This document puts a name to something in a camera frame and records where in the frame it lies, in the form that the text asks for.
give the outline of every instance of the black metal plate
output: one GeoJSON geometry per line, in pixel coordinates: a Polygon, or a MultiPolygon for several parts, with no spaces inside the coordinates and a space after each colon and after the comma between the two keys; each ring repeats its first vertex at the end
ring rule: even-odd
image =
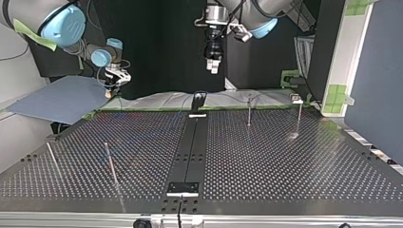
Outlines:
{"type": "Polygon", "coordinates": [[[208,113],[198,214],[403,216],[403,177],[333,122],[304,110],[298,125],[297,109],[247,118],[208,113]]]}

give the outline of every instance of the black bracket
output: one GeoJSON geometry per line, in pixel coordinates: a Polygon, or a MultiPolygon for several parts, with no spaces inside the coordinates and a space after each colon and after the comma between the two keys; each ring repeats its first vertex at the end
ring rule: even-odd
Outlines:
{"type": "Polygon", "coordinates": [[[198,197],[199,186],[197,182],[170,182],[166,195],[168,197],[198,197]]]}
{"type": "Polygon", "coordinates": [[[195,93],[193,96],[192,109],[190,111],[189,118],[202,118],[207,116],[205,113],[199,111],[199,108],[204,106],[206,98],[206,92],[195,93]]]}

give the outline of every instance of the metal rod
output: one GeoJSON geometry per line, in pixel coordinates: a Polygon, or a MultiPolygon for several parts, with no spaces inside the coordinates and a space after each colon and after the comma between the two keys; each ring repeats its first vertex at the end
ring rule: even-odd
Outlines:
{"type": "Polygon", "coordinates": [[[301,120],[302,105],[303,105],[303,104],[300,104],[300,105],[299,105],[299,113],[298,113],[298,125],[299,125],[299,122],[300,122],[300,120],[301,120]]]}
{"type": "Polygon", "coordinates": [[[106,150],[107,156],[109,158],[109,165],[110,165],[110,170],[112,171],[113,179],[115,180],[116,184],[119,184],[118,178],[116,177],[115,165],[113,164],[112,156],[110,154],[109,145],[107,144],[107,142],[105,142],[105,150],[106,150]]]}
{"type": "Polygon", "coordinates": [[[59,173],[60,179],[62,180],[63,179],[62,172],[60,171],[59,163],[57,162],[56,157],[54,156],[53,149],[51,148],[50,142],[47,142],[47,147],[48,147],[50,156],[53,159],[54,164],[56,165],[56,169],[57,169],[57,172],[59,173]]]}
{"type": "Polygon", "coordinates": [[[48,147],[48,151],[49,151],[49,153],[50,153],[51,158],[53,159],[53,161],[54,161],[55,163],[57,163],[56,157],[54,157],[53,150],[52,150],[52,148],[51,148],[50,142],[47,142],[47,147],[48,147]]]}
{"type": "Polygon", "coordinates": [[[248,126],[251,125],[252,122],[252,99],[251,96],[249,95],[248,98],[248,109],[249,109],[249,113],[248,113],[248,126]]]}

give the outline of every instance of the robot end effector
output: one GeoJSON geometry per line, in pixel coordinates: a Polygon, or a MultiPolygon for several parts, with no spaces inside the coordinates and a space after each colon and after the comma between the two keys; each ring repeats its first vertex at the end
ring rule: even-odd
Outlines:
{"type": "Polygon", "coordinates": [[[195,26],[205,28],[206,48],[204,57],[207,70],[212,74],[219,72],[224,56],[224,40],[233,31],[236,40],[243,43],[252,37],[266,36],[277,24],[276,16],[267,16],[260,10],[276,15],[292,0],[207,0],[207,6],[195,26]]]}
{"type": "Polygon", "coordinates": [[[65,52],[77,55],[99,67],[105,68],[106,90],[119,89],[131,76],[121,67],[123,43],[108,39],[105,47],[87,44],[82,39],[86,30],[86,16],[75,6],[77,0],[0,0],[0,23],[13,29],[13,19],[18,19],[38,36],[49,39],[65,52]]]}

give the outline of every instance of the cable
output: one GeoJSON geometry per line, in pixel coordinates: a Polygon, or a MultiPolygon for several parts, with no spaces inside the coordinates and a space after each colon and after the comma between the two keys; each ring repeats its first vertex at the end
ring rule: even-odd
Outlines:
{"type": "Polygon", "coordinates": [[[9,58],[0,59],[0,61],[7,61],[7,60],[16,59],[16,58],[18,58],[18,57],[21,57],[21,56],[25,55],[28,50],[29,50],[29,45],[27,45],[26,49],[25,49],[24,52],[22,52],[21,54],[16,55],[16,56],[12,56],[12,57],[9,57],[9,58]]]}
{"type": "Polygon", "coordinates": [[[216,40],[217,38],[221,37],[222,34],[228,29],[228,27],[231,25],[231,23],[234,21],[234,17],[235,14],[237,14],[237,12],[243,8],[243,5],[245,4],[246,0],[241,0],[240,3],[234,8],[234,10],[232,10],[231,13],[229,13],[228,17],[228,23],[226,24],[226,26],[224,28],[222,28],[222,30],[219,32],[219,34],[217,34],[214,38],[212,38],[211,40],[216,40]]]}
{"type": "Polygon", "coordinates": [[[240,7],[240,17],[238,18],[238,24],[242,24],[242,15],[243,15],[243,5],[240,7]]]}
{"type": "MultiPolygon", "coordinates": [[[[128,61],[128,60],[122,60],[122,61],[126,62],[126,63],[127,63],[127,66],[120,66],[120,67],[119,67],[120,69],[129,68],[129,67],[131,66],[130,61],[128,61]]],[[[105,67],[99,67],[99,69],[97,70],[97,76],[96,76],[96,78],[97,78],[98,84],[101,85],[101,86],[104,86],[104,87],[114,87],[114,86],[116,86],[116,84],[115,84],[115,85],[105,85],[105,84],[103,84],[103,83],[100,81],[100,72],[101,72],[101,69],[102,69],[102,68],[105,68],[105,67]]]]}
{"type": "Polygon", "coordinates": [[[92,22],[91,16],[90,16],[90,14],[89,14],[90,6],[91,6],[91,1],[92,1],[92,0],[88,0],[88,5],[86,6],[86,17],[88,18],[88,22],[89,22],[93,27],[95,27],[96,29],[102,30],[102,28],[96,26],[96,25],[92,22]]]}
{"type": "Polygon", "coordinates": [[[179,204],[179,210],[178,210],[178,215],[177,215],[179,228],[182,228],[181,210],[182,210],[182,199],[181,199],[181,203],[179,204]]]}
{"type": "Polygon", "coordinates": [[[15,115],[17,115],[17,114],[16,114],[16,113],[13,113],[13,114],[11,114],[11,115],[9,115],[9,116],[3,118],[3,119],[0,119],[0,122],[4,121],[4,120],[6,120],[6,119],[8,119],[8,118],[10,118],[10,117],[13,117],[13,116],[15,116],[15,115]]]}
{"type": "Polygon", "coordinates": [[[276,15],[271,15],[271,14],[265,12],[265,11],[260,7],[258,0],[251,0],[251,1],[252,1],[252,4],[255,6],[255,8],[258,10],[258,12],[260,12],[261,15],[263,15],[263,16],[265,16],[265,17],[267,17],[267,18],[272,18],[272,19],[275,19],[275,18],[278,18],[278,19],[279,19],[279,18],[282,18],[282,17],[287,16],[288,13],[290,13],[292,10],[294,10],[294,9],[297,7],[298,3],[303,3],[303,0],[300,0],[300,1],[299,1],[298,3],[296,3],[290,10],[284,12],[284,13],[283,13],[282,15],[280,15],[280,16],[276,16],[276,15]]]}
{"type": "MultiPolygon", "coordinates": [[[[301,5],[299,7],[299,12],[298,12],[298,18],[297,18],[297,38],[299,37],[299,34],[298,34],[298,32],[299,32],[299,19],[300,19],[300,15],[301,15],[302,6],[303,6],[303,1],[304,0],[301,1],[301,5]]],[[[308,79],[306,78],[306,76],[304,75],[304,72],[302,70],[302,62],[301,62],[301,58],[299,58],[299,45],[298,44],[297,44],[297,59],[299,61],[299,64],[301,65],[301,74],[302,74],[301,76],[304,79],[305,84],[309,89],[309,92],[312,94],[312,97],[316,100],[317,105],[319,105],[320,109],[322,109],[322,104],[320,103],[319,99],[315,96],[314,92],[312,91],[311,87],[309,86],[308,79]]]]}
{"type": "Polygon", "coordinates": [[[128,60],[122,60],[122,62],[127,63],[127,66],[121,66],[121,68],[129,68],[129,67],[131,67],[130,61],[128,61],[128,60]]]}
{"type": "Polygon", "coordinates": [[[86,49],[86,39],[80,39],[78,42],[78,49],[77,50],[70,50],[69,48],[63,48],[63,51],[65,51],[66,53],[70,54],[70,55],[76,55],[76,56],[80,56],[81,54],[84,53],[84,61],[86,60],[86,53],[87,53],[87,49],[86,49]]]}
{"type": "Polygon", "coordinates": [[[103,86],[103,87],[114,87],[114,86],[116,86],[116,84],[115,84],[115,85],[105,85],[105,84],[103,84],[103,83],[100,81],[100,72],[101,72],[101,69],[102,69],[102,68],[104,68],[104,67],[100,67],[100,68],[98,69],[98,71],[97,71],[97,82],[98,82],[98,84],[101,85],[101,86],[103,86]]]}

